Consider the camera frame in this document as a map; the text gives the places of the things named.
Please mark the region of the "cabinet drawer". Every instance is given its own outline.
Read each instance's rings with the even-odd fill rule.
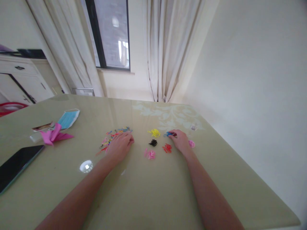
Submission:
[[[31,64],[22,62],[0,61],[0,73],[22,73],[37,75],[38,72]]]

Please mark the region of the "window frame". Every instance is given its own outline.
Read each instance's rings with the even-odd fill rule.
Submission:
[[[99,22],[97,18],[97,12],[95,7],[94,0],[85,0],[87,12],[89,15],[92,31],[93,31],[93,37],[96,45],[96,50],[98,54],[98,59],[100,66],[97,66],[97,68],[102,69],[111,69],[111,70],[122,70],[126,72],[130,72],[131,66],[130,66],[130,38],[129,38],[129,16],[128,16],[128,0],[126,0],[126,9],[127,9],[127,32],[128,32],[128,44],[129,44],[129,50],[128,50],[128,57],[129,57],[129,68],[119,68],[119,67],[112,67],[106,65],[106,58],[103,50],[102,45],[102,39],[100,35],[100,29],[99,29]]]

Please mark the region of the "cabinet door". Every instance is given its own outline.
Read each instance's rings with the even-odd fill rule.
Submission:
[[[33,105],[27,95],[18,87],[8,74],[0,73],[0,92],[10,102]]]
[[[40,102],[50,98],[49,92],[40,82],[37,76],[13,74],[14,78],[34,98],[35,102]]]

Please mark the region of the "pink rubber band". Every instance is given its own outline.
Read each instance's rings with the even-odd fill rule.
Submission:
[[[147,151],[147,149],[145,150],[145,155],[144,155],[144,157],[146,157],[147,159],[153,160],[153,159],[155,159],[155,156],[156,156],[155,151],[152,151],[152,150]]]
[[[189,140],[189,144],[190,144],[191,148],[194,148],[194,147],[195,147],[195,143],[194,143],[194,141]]]

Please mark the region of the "face mask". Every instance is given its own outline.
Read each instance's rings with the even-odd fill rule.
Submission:
[[[73,123],[76,121],[80,113],[79,109],[71,109],[64,111],[63,116],[60,118],[58,123],[62,126],[61,129],[70,128]]]

